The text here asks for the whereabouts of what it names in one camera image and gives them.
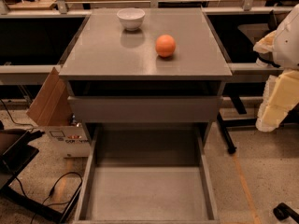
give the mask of orange fruit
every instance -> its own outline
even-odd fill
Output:
[[[156,40],[156,51],[161,57],[171,56],[176,49],[176,41],[171,35],[160,35]]]

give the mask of chair wheel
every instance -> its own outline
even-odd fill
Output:
[[[278,207],[273,209],[273,213],[278,220],[284,220],[289,217],[289,214],[283,212],[283,210]]]

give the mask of gray tabletop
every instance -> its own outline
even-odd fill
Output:
[[[231,75],[200,8],[144,8],[140,29],[127,32],[118,9],[95,9],[60,76],[64,79],[226,79]],[[175,38],[172,57],[157,55],[160,35]]]

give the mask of cabinet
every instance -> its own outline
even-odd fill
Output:
[[[60,72],[92,140],[75,222],[218,223],[203,145],[230,69],[200,8],[144,10],[135,32],[93,10]]]

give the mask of drawer front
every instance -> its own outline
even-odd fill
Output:
[[[78,120],[84,122],[203,122],[216,120],[222,99],[69,97]]]

